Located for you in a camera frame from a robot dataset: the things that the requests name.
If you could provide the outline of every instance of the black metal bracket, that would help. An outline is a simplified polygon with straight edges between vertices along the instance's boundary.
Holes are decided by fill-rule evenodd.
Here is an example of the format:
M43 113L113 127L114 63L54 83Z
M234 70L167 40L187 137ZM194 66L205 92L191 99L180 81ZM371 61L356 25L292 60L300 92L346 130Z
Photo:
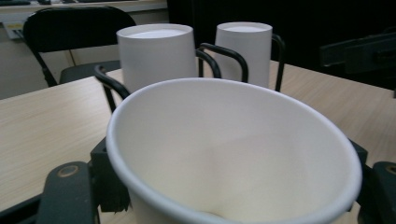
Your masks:
M7 224L98 224L102 212L121 212L130 206L128 189L114 172L106 153L106 139L87 162L73 161L53 169L43 193L0 213Z

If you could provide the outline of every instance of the cup rim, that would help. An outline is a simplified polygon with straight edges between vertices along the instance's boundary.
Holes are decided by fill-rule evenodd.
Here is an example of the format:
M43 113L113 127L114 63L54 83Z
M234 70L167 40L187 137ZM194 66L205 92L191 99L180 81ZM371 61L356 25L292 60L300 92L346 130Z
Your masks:
M160 31L160 30L178 31L179 34L169 35L169 36L154 36L154 37L136 37L136 36L130 37L130 35L137 35L146 32ZM154 24L130 26L120 29L117 31L117 36L123 38L139 39L139 40L150 40L150 39L172 38L176 36L186 35L191 32L192 32L192 28L187 25L174 24L174 23L154 23Z
M235 31L230 30L233 27L250 27L256 28L257 30L249 30L249 31ZM218 30L222 32L232 33L232 34L257 34L263 32L269 32L273 30L271 25L261 23L261 22L252 22L252 21L233 21L226 22L218 25Z
M345 148L350 148L351 150L347 150L346 154L350 158L349 168L350 172L348 173L348 181L345 183L345 189L333 199L329 204L318 208L315 211L312 211L310 214L301 215L297 218L293 219L284 219L279 221L273 221L271 223L276 224L306 224L306 223L322 223L322 222L331 222L340 216L343 212L345 212L348 207L356 200L356 197L359 194L361 187L361 165L357 158L357 155L352 150L353 146L347 140L345 135L327 118L321 115L315 109L305 105L302 102L299 102L287 95L281 94L279 92L271 91L265 88L257 87L251 84L241 83L238 81L231 81L225 79L208 79L208 78L200 78L200 77L190 77L190 78L179 78L173 80L167 80L155 84L151 84L145 88L140 89L139 91L131 94L127 99L125 99L121 105L116 109L111 120L109 122L109 126L107 128L107 140L115 139L115 125L117 124L117 120L119 119L118 114L121 113L123 105L127 105L129 101L140 94L142 91L148 91L149 89L155 88L158 85L169 84L172 82L188 82L188 81L215 81L215 82L226 82L234 85L249 85L250 88L255 88L260 91L267 91L270 94L274 94L277 97L284 98L286 100L292 101L298 106L304 107L304 109L308 110L309 113L312 113L314 117L320 119L324 123L326 123L334 134L339 136L341 144ZM148 186L141 180L137 175L131 172L131 169L128 167L126 162L120 155L120 149L117 147L117 144L114 141L107 141L106 146L108 148L107 152L110 158L111 163L113 164L113 168L120 177L120 179L125 183L127 188L133 189L135 192L138 192L139 197L141 197L144 201L150 202L150 205L157 208L162 212L166 212L172 217L175 217L181 222L185 223L219 223L219 224L230 224L233 223L231 220L223 219L220 217L210 216L198 211L195 211L189 207L185 207L180 203L172 201L168 199L166 196L162 195L160 192L154 190L152 187Z

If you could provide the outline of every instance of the chair backrest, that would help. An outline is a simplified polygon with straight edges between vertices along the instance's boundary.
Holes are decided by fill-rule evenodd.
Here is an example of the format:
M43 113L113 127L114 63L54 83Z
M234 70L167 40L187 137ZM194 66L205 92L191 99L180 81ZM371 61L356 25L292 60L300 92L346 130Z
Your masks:
M116 32L134 25L131 16L115 7L54 7L32 14L23 36L36 52L82 49L115 45Z

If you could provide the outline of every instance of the light wood grain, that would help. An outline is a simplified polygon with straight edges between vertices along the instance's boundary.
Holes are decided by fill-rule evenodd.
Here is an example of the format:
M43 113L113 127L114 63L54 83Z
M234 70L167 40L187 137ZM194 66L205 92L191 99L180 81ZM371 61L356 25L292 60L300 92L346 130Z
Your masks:
M271 63L270 88L277 63ZM121 80L121 71L110 73ZM282 92L300 100L369 151L367 164L396 162L392 91L288 65ZM0 211L39 194L47 174L88 161L106 135L110 111L94 77L0 101ZM357 223L354 205L337 224ZM102 214L102 223L135 223L134 214Z

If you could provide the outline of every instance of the black chair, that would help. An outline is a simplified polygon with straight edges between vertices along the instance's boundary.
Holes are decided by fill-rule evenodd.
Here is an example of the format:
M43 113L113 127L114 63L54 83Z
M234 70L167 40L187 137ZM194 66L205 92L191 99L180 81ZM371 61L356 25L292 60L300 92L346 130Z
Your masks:
M45 8L27 19L23 26L23 38L51 87L58 82L40 53L116 45L116 32L130 26L135 26L131 16L115 7ZM108 71L120 68L120 61L79 64L65 68L59 83L91 77L97 64Z

